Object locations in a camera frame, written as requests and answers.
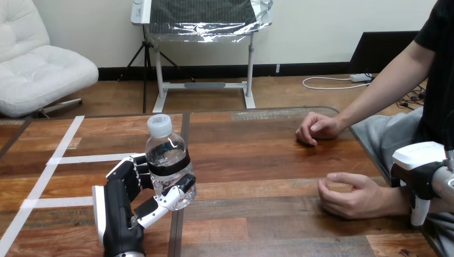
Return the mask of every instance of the wrist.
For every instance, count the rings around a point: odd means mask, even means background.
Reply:
[[[336,121],[336,123],[339,127],[339,131],[342,131],[350,126],[348,119],[345,117],[345,115],[342,112],[339,113],[333,119]]]
[[[382,216],[408,215],[411,213],[410,192],[406,187],[382,187]]]

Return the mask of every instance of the white armchair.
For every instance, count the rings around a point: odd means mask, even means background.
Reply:
[[[79,103],[81,99],[43,109],[97,82],[98,69],[94,63],[49,43],[32,0],[0,0],[1,113],[20,117]]]

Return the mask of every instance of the robotic hand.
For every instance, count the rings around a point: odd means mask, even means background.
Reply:
[[[131,211],[131,202],[143,188],[153,188],[145,154],[124,158],[106,176],[107,184],[93,186],[95,222],[104,257],[144,257],[143,230],[166,214],[195,184],[186,174],[161,196]]]
[[[454,206],[453,150],[445,151],[439,143],[423,142],[398,149],[392,157],[391,185],[406,184],[413,191],[413,226],[423,225],[433,198]]]

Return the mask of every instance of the white cable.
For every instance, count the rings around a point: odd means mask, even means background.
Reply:
[[[348,79],[336,79],[336,78],[327,78],[327,77],[311,77],[311,78],[307,78],[307,79],[302,81],[302,85],[307,87],[307,88],[310,88],[310,89],[349,89],[349,88],[356,88],[356,87],[363,87],[363,86],[370,85],[370,83],[366,83],[366,84],[356,85],[356,86],[351,86],[351,87],[310,87],[310,86],[307,86],[304,83],[304,82],[306,82],[309,79],[331,79],[331,80],[351,80],[351,79],[350,78],[348,78]]]

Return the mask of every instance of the gray pants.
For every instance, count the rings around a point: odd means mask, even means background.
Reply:
[[[371,116],[352,126],[388,180],[394,151],[412,143],[431,141],[418,129],[421,117],[422,108],[419,108],[409,114]],[[428,219],[434,224],[437,248],[444,256],[454,256],[454,215],[430,214]]]

